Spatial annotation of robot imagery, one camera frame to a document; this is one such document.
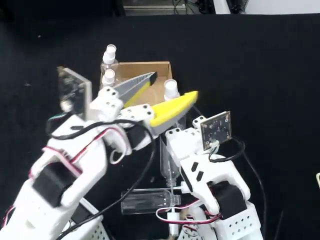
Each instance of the black cable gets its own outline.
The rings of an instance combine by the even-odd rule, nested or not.
[[[249,164],[250,168],[252,169],[255,177],[258,179],[259,181],[259,185],[260,185],[260,189],[261,189],[261,193],[262,193],[262,198],[263,198],[263,223],[262,223],[262,238],[264,240],[266,240],[266,234],[267,234],[267,197],[266,197],[266,192],[265,192],[265,187],[262,183],[262,180],[257,172],[257,170],[255,169],[255,167],[252,165],[252,163],[249,160],[249,157],[247,156],[247,154],[243,151],[243,157],[246,160],[246,162]]]
[[[155,154],[156,154],[156,142],[153,139],[153,136],[151,134],[151,132],[149,131],[149,129],[144,126],[142,123],[137,122],[137,121],[132,121],[132,120],[126,120],[126,119],[117,119],[114,120],[113,122],[104,122],[104,121],[99,121],[99,122],[95,122],[75,133],[69,134],[69,135],[61,135],[61,136],[55,136],[52,135],[50,133],[50,136],[54,139],[58,139],[58,140],[67,140],[67,139],[73,139],[76,138],[88,131],[90,131],[93,128],[99,127],[99,126],[104,126],[104,125],[112,125],[112,124],[134,124],[140,128],[142,128],[147,135],[150,137],[151,139],[151,146],[152,146],[152,151],[151,151],[151,155],[149,158],[149,161],[147,162],[145,168],[143,169],[140,177],[135,181],[135,183],[129,188],[129,190],[122,196],[120,197],[118,200],[116,200],[114,203],[110,204],[109,206],[107,206],[106,208],[104,208],[103,210],[99,211],[98,213],[86,218],[85,220],[83,220],[82,222],[79,222],[75,225],[73,225],[72,227],[70,227],[69,229],[67,229],[66,231],[62,232],[61,235],[56,239],[56,240],[61,240],[62,238],[64,238],[67,234],[71,233],[72,231],[74,231],[75,229],[79,228],[80,226],[82,226],[83,224],[86,224],[88,222],[90,222],[91,220],[99,217],[100,215],[102,215],[103,213],[105,213],[107,210],[109,210],[110,208],[112,208],[114,205],[120,203],[122,200],[124,200],[135,188],[137,188],[137,186],[140,184],[140,182],[142,181],[142,179],[144,178],[144,176],[146,175],[146,173],[148,172],[154,158],[155,158]]]
[[[192,12],[193,14],[196,14],[195,11],[192,9],[192,7],[189,6],[188,3],[186,4],[186,6],[190,8],[190,10],[191,10],[191,12]]]
[[[173,6],[173,14],[176,14],[177,9],[175,8],[175,0],[172,0],[172,6]]]
[[[284,217],[284,211],[282,210],[281,214],[280,214],[278,225],[276,227],[276,231],[275,231],[275,235],[274,235],[274,239],[273,240],[278,240],[278,236],[279,236],[280,227],[281,227],[281,223],[282,223],[282,218],[283,217]]]
[[[174,4],[174,8],[173,8],[173,11],[175,11],[176,12],[176,14],[178,14],[179,15],[179,12],[178,12],[178,10],[177,10],[177,6],[178,6],[178,4],[181,2],[181,0],[179,0],[176,4]]]
[[[186,14],[186,15],[188,15],[187,5],[188,5],[188,1],[187,1],[187,0],[184,0],[184,7],[185,7],[185,14]]]
[[[233,156],[224,157],[224,158],[217,158],[217,159],[210,159],[212,154],[215,151],[215,149],[214,149],[209,153],[209,156],[208,156],[210,162],[212,162],[212,163],[224,163],[224,162],[227,162],[227,161],[233,161],[233,160],[239,158],[242,154],[244,154],[245,153],[245,149],[246,149],[246,144],[243,141],[241,141],[240,139],[237,139],[236,137],[232,137],[232,140],[235,141],[239,145],[240,151],[238,151]]]

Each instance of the white bottle cap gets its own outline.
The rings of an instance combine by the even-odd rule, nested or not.
[[[116,46],[113,44],[109,44],[106,46],[106,50],[103,54],[102,61],[105,64],[113,64],[116,59]]]
[[[102,77],[102,85],[104,87],[113,86],[115,84],[115,76],[115,71],[107,69]]]
[[[171,222],[176,222],[180,220],[179,212],[168,212],[166,217]],[[177,237],[179,236],[179,225],[178,224],[169,224],[169,233],[171,236]]]
[[[164,82],[164,100],[169,101],[180,97],[178,92],[177,81],[174,79],[169,79]]]

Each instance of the white cable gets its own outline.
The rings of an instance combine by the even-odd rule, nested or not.
[[[219,219],[221,217],[221,214],[217,214],[216,216],[214,216],[213,218],[211,219],[206,219],[206,220],[175,220],[175,221],[170,221],[168,219],[165,219],[161,216],[159,216],[159,212],[167,212],[169,210],[171,210],[172,208],[175,208],[175,209],[186,209],[186,208],[189,208],[190,206],[194,205],[194,204],[199,204],[201,203],[200,200],[196,200],[188,205],[185,205],[185,206],[174,206],[174,207],[162,207],[162,208],[159,208],[155,211],[155,216],[165,222],[165,223],[169,223],[169,224],[180,224],[180,225],[184,225],[184,224],[210,224],[214,221],[216,221],[217,219]]]
[[[114,149],[111,152],[109,162],[113,165],[120,163],[122,161],[122,159],[124,159],[124,157],[126,156],[126,153],[128,151],[128,145],[127,145],[125,138],[117,131],[114,131],[114,133],[118,134],[118,136],[120,136],[120,138],[122,139],[123,144],[125,145],[125,150],[122,152],[122,155],[116,161],[114,161],[114,154],[115,154],[116,150]]]

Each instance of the cardboard box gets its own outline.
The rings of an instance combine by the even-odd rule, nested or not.
[[[140,104],[149,104],[151,106],[164,101],[165,87],[164,82],[172,79],[171,65],[168,61],[150,61],[150,62],[120,62],[117,69],[122,81],[156,72],[157,78],[153,85],[148,87],[131,106]]]

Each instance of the clear plastic bottle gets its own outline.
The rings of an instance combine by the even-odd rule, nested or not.
[[[164,100],[170,101],[178,97],[180,97],[180,94],[178,92],[177,82],[173,79],[166,80],[164,82]],[[173,127],[180,128],[181,130],[186,129],[186,117],[183,116]],[[168,187],[175,187],[177,185],[176,179],[179,177],[180,171],[167,150],[166,137],[164,134],[159,138],[159,149],[161,174],[166,179],[166,185]]]
[[[181,204],[180,195],[162,189],[135,189],[121,202],[123,215],[151,214],[159,208]]]
[[[159,138],[160,144],[160,172],[166,179],[168,187],[175,187],[177,185],[177,177],[180,176],[180,171],[175,161],[171,157],[165,144],[165,136],[161,135]]]
[[[112,69],[115,72],[115,81],[113,85],[116,85],[120,83],[120,73],[117,71],[119,67],[119,62],[116,59],[116,46],[113,44],[109,44],[106,47],[106,50],[102,57],[102,62],[100,65],[101,70],[101,76],[100,76],[100,82],[101,82],[101,88],[103,87],[103,77],[108,69]]]

